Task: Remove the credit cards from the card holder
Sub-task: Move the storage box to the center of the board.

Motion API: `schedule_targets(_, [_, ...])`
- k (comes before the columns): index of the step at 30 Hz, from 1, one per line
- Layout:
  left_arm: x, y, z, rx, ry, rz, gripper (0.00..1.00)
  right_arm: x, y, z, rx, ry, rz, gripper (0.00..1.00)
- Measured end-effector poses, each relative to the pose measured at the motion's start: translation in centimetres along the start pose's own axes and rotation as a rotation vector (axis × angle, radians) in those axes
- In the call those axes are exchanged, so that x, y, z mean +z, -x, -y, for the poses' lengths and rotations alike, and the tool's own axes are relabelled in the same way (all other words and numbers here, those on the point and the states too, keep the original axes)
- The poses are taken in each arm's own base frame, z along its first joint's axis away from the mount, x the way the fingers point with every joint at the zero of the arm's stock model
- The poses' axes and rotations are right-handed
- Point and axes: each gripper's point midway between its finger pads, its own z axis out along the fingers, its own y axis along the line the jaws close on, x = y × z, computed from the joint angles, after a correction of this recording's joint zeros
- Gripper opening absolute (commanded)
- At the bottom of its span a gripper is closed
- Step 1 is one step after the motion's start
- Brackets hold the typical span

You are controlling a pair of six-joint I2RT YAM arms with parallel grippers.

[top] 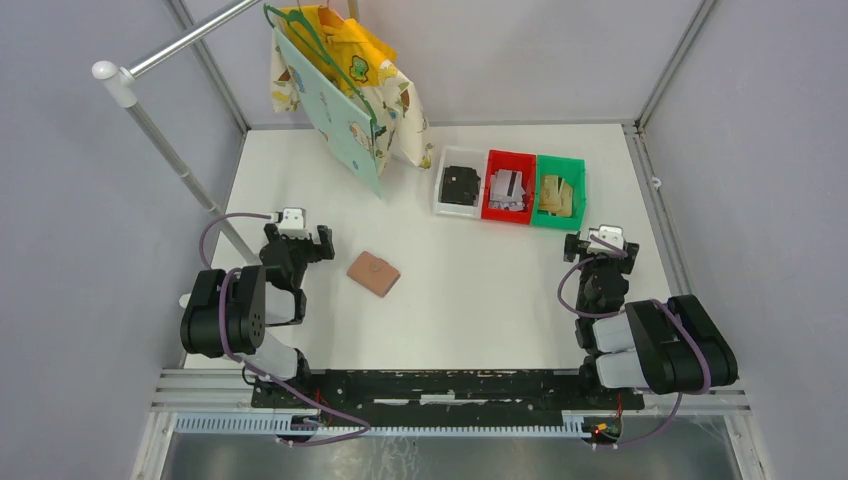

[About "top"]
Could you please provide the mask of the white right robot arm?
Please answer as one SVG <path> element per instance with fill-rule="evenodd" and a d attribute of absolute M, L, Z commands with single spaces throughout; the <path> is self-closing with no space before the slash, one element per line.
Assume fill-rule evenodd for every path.
<path fill-rule="evenodd" d="M 627 300 L 638 253 L 619 227 L 565 238 L 571 267 L 563 278 L 577 278 L 578 290 L 574 304 L 561 304 L 575 315 L 576 340 L 588 354 L 577 382 L 580 400 L 602 408 L 618 389 L 704 394 L 734 384 L 736 355 L 695 295 Z"/>

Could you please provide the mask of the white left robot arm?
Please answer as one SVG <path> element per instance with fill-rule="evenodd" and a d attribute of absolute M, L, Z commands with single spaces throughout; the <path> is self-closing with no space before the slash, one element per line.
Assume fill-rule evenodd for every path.
<path fill-rule="evenodd" d="M 305 355 L 271 337 L 267 329 L 299 325 L 306 314 L 302 282 L 311 263 L 335 257 L 332 230 L 316 227 L 317 240 L 285 235 L 268 223 L 268 243 L 259 252 L 261 264 L 246 266 L 223 285 L 226 272 L 198 273 L 180 325 L 180 341 L 189 354 L 243 362 L 260 376 L 278 378 L 275 392 L 290 407 L 306 405 L 314 394 L 312 372 Z M 290 320 L 274 320 L 266 311 L 267 288 L 290 293 Z"/>

